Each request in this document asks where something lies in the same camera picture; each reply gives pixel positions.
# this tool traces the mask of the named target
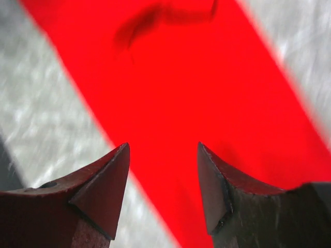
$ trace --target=speckled gray surface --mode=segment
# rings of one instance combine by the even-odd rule
[[[111,150],[49,43],[14,0],[0,0],[0,127],[30,187]],[[131,178],[111,247],[174,247]]]
[[[257,17],[313,113],[331,131],[331,2],[239,0]],[[0,0],[0,127],[28,185],[110,150],[49,44],[14,0]],[[129,180],[111,247],[173,247]]]

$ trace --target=red cloth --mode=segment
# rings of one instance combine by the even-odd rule
[[[109,138],[130,143],[131,170],[182,247],[212,247],[198,141],[279,187],[331,179],[326,146],[235,0],[212,21],[205,0],[22,2]]]

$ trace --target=red fabric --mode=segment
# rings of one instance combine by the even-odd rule
[[[109,138],[130,143],[131,170],[182,247],[212,247],[198,141],[279,187],[331,179],[328,150],[235,0],[212,21],[211,1],[22,2]]]

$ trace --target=gray surface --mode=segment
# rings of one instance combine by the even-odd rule
[[[0,0],[0,127],[30,187],[111,150],[50,45],[14,0]],[[111,247],[173,246],[129,179]]]
[[[331,1],[246,0],[297,79],[294,87],[331,131]],[[13,0],[0,0],[0,126],[29,185],[86,165],[109,149],[49,44]],[[113,247],[171,247],[128,182]]]

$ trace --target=red surface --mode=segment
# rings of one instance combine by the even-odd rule
[[[109,138],[130,143],[131,169],[175,238],[211,247],[198,141],[283,188],[330,180],[331,157],[234,0],[211,22],[160,6],[137,16],[152,2],[23,0]],[[174,6],[211,6],[201,2]]]

